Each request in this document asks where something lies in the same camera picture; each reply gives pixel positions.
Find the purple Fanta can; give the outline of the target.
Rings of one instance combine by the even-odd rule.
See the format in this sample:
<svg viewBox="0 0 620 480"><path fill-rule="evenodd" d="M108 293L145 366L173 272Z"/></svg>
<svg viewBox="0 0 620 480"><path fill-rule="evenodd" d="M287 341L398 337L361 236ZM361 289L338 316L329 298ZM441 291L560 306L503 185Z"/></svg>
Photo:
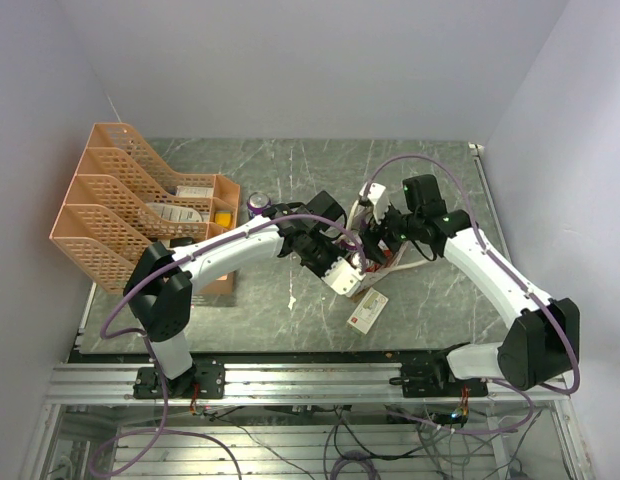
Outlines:
<svg viewBox="0 0 620 480"><path fill-rule="evenodd" d="M259 216L271 206L271 198L263 192L253 192L246 200L246 208L250 218Z"/></svg>

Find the red cola can back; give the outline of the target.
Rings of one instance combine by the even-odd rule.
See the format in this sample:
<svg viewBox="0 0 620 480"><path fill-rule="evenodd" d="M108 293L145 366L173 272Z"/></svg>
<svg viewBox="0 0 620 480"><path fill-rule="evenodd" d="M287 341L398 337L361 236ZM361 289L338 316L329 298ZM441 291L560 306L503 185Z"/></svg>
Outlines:
<svg viewBox="0 0 620 480"><path fill-rule="evenodd" d="M359 252L354 252L351 256L351 264L354 268L366 271L370 267L370 261Z"/></svg>

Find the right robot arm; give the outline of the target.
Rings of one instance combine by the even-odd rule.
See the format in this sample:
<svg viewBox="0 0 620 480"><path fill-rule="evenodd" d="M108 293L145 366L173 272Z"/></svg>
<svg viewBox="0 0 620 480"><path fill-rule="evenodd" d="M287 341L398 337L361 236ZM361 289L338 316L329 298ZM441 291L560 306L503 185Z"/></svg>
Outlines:
<svg viewBox="0 0 620 480"><path fill-rule="evenodd" d="M449 396L467 379L497 378L518 390L546 386L578 366L580 312L569 298L555 299L518 272L488 241L465 210L448 210L437 179L419 175L402 183L407 212L397 210L384 186L369 182L359 202L370 212L361 238L372 258L382 240L396 249L422 243L447 260L490 301L508 332L499 343L449 348L430 373L432 387Z"/></svg>

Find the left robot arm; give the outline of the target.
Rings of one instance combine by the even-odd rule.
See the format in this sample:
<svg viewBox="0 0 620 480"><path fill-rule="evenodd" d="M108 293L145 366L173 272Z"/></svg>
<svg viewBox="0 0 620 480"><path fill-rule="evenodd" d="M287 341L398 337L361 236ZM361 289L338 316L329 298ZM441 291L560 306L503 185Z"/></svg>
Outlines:
<svg viewBox="0 0 620 480"><path fill-rule="evenodd" d="M141 369L135 398L222 397L222 368L195 363L185 329L193 295L223 275L296 254L301 265L334 292L351 296L361 285L361 271L325 233L330 228L344 232L338 222L344 215L336 200L322 191L307 203L269 206L245 225L206 241L172 249L160 242L147 247L124 288L123 302L142 325L158 364Z"/></svg>

